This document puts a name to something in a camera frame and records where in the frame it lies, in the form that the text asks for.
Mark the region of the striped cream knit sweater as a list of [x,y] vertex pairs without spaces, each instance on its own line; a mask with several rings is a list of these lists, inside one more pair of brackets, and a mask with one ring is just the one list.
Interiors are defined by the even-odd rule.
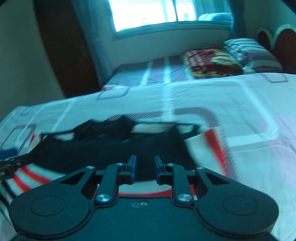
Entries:
[[154,157],[186,170],[208,166],[234,178],[231,157],[221,127],[204,131],[192,123],[145,123],[126,116],[115,120],[88,120],[72,130],[33,133],[15,175],[1,181],[1,216],[10,221],[8,208],[23,192],[65,174],[94,166],[102,170],[137,158],[137,182],[154,180]]

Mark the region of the white patterned bed sheet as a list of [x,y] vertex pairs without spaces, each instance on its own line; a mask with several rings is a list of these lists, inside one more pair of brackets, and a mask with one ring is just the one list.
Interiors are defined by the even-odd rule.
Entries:
[[273,229],[295,240],[295,76],[263,73],[106,91],[19,106],[1,121],[1,150],[25,154],[40,133],[70,130],[88,120],[120,116],[215,129],[214,151],[204,137],[188,141],[198,164],[270,195],[280,208]]

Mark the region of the dark wooden door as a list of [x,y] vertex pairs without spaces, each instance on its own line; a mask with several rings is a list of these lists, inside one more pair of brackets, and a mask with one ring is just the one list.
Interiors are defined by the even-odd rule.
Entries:
[[40,34],[65,97],[100,90],[94,64],[71,1],[33,1]]

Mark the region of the red folded blanket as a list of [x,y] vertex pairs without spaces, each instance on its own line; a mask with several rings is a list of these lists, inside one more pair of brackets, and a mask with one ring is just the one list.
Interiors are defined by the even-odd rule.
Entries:
[[243,74],[243,69],[226,52],[216,47],[186,51],[185,65],[196,78],[227,77]]

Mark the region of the striped pillow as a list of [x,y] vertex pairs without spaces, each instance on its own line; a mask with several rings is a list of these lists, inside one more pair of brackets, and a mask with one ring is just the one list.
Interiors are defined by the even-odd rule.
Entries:
[[242,67],[250,68],[256,73],[283,71],[278,59],[254,39],[230,39],[223,43],[223,47]]

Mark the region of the striped far bed sheet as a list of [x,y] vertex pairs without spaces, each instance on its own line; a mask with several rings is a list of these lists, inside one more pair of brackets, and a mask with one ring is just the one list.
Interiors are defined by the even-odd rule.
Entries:
[[117,86],[140,87],[193,80],[182,56],[154,59],[147,62],[123,64],[115,71],[103,90]]

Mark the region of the teal left curtain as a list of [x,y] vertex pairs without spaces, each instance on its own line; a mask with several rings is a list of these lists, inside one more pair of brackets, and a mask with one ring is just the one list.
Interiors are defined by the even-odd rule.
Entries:
[[103,87],[112,75],[109,57],[103,44],[99,1],[72,1],[95,68],[97,81]]

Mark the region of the teal curtain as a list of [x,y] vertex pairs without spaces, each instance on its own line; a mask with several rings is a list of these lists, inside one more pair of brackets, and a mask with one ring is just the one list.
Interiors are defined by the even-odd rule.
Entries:
[[228,25],[233,38],[246,36],[245,1],[201,0],[193,1],[193,4],[198,21]]
[[103,44],[99,1],[72,1],[95,68],[97,81],[103,87],[112,75],[109,57]]

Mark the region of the heart shaped red headboard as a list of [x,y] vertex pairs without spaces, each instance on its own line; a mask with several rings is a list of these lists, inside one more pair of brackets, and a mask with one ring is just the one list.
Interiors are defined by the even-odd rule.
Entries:
[[283,24],[274,33],[267,28],[259,28],[257,41],[271,52],[282,65],[282,71],[295,74],[295,26]]

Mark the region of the folded cloth on windowsill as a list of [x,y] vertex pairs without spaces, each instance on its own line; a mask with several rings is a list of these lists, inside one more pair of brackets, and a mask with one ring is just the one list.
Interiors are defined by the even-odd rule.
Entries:
[[222,23],[229,24],[233,21],[233,15],[231,13],[203,14],[198,17],[198,21],[212,21],[212,22],[222,22]]

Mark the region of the bright window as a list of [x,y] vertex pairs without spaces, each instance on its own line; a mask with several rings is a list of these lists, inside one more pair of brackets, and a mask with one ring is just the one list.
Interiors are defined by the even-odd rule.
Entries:
[[173,22],[196,21],[193,1],[109,1],[115,31]]

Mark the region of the teal right curtain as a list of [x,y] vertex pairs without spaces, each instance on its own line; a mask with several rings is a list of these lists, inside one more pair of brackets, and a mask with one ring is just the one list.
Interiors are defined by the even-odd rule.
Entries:
[[245,1],[201,0],[193,1],[193,4],[198,21],[228,25],[233,38],[246,36]]

